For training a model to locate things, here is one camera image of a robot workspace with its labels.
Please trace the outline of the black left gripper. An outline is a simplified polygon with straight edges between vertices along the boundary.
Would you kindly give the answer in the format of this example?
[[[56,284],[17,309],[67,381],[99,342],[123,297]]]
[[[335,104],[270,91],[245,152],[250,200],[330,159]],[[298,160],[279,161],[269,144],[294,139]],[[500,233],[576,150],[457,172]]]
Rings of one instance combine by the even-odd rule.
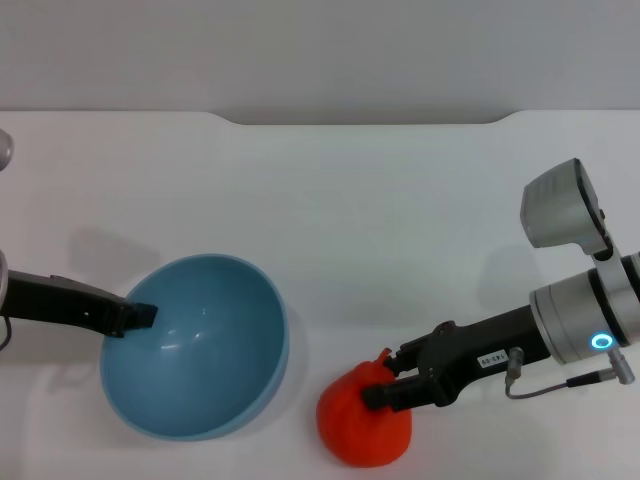
[[[60,276],[9,271],[5,315],[68,325],[121,338],[125,331],[151,328],[158,307],[127,303],[97,287]]]

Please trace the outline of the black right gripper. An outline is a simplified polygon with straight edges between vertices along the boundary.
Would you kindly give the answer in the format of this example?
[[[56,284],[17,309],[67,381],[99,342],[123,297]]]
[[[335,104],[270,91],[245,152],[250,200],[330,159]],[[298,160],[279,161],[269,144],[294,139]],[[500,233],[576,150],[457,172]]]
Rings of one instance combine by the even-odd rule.
[[[550,357],[529,306],[466,326],[444,322],[383,361],[392,373],[417,369],[417,375],[365,387],[362,400],[370,410],[448,406],[471,383],[504,373],[507,362],[499,356],[514,347],[524,352],[525,363]]]

